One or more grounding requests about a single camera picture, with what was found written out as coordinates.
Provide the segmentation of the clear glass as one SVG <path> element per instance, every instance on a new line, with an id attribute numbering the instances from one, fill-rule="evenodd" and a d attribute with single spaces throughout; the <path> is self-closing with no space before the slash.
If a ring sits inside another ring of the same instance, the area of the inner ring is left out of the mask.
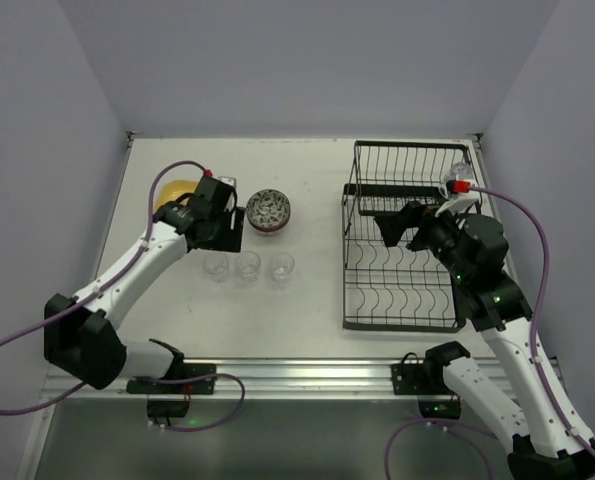
<path id="1" fill-rule="evenodd" d="M 473 183 L 476 180 L 472 166 L 467 162 L 454 163 L 450 169 L 443 175 L 439 191 L 445 199 L 453 196 L 448 189 L 448 183 L 451 181 L 467 181 Z"/>
<path id="2" fill-rule="evenodd" d="M 223 252 L 207 253 L 202 267 L 205 276 L 216 283 L 223 283 L 230 276 L 229 257 Z"/>
<path id="3" fill-rule="evenodd" d="M 255 283 L 260 275 L 261 257 L 253 251 L 242 251 L 235 259 L 235 275 L 241 285 Z"/>
<path id="4" fill-rule="evenodd" d="M 277 287 L 287 286 L 294 277 L 295 259 L 286 252 L 274 254 L 269 261 L 269 273 L 272 282 Z"/>

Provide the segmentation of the green leaf bowl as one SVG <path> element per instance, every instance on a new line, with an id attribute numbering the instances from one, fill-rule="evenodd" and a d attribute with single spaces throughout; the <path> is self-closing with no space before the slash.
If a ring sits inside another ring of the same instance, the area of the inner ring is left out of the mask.
<path id="1" fill-rule="evenodd" d="M 247 201 L 246 217 L 249 224 L 271 227 L 289 222 L 291 203 L 288 197 L 275 189 L 255 192 Z"/>

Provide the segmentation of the yellow plate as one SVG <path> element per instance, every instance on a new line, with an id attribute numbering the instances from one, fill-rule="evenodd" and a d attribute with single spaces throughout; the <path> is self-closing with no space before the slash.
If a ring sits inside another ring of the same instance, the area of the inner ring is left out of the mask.
<path id="1" fill-rule="evenodd" d="M 193 193 L 197 185 L 198 182 L 192 180 L 174 180 L 167 183 L 160 189 L 154 203 L 154 209 L 158 210 L 161 206 L 170 201 L 176 201 L 184 194 Z"/>

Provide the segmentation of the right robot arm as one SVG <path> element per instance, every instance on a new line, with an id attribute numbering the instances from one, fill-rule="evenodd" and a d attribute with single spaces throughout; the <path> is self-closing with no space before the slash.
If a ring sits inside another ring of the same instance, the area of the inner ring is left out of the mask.
<path id="1" fill-rule="evenodd" d="M 385 246 L 414 230 L 410 251 L 427 251 L 443 265 L 465 303 L 466 317 L 500 363 L 515 396 L 481 373 L 453 341 L 427 350 L 429 380 L 464 399 L 500 441 L 516 479 L 590 479 L 595 434 L 576 414 L 541 343 L 519 286 L 504 271 L 508 242 L 502 225 L 481 214 L 456 215 L 410 202 L 376 216 Z"/>

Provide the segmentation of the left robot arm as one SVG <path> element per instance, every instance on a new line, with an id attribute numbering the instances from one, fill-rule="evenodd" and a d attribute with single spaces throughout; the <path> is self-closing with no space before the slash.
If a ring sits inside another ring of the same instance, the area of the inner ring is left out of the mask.
<path id="1" fill-rule="evenodd" d="M 45 359 L 97 390 L 119 378 L 164 385 L 188 379 L 180 350 L 156 339 L 124 341 L 118 330 L 149 287 L 188 253 L 240 252 L 244 217 L 235 187 L 211 176 L 150 209 L 145 231 L 119 260 L 72 296 L 56 294 L 46 303 Z"/>

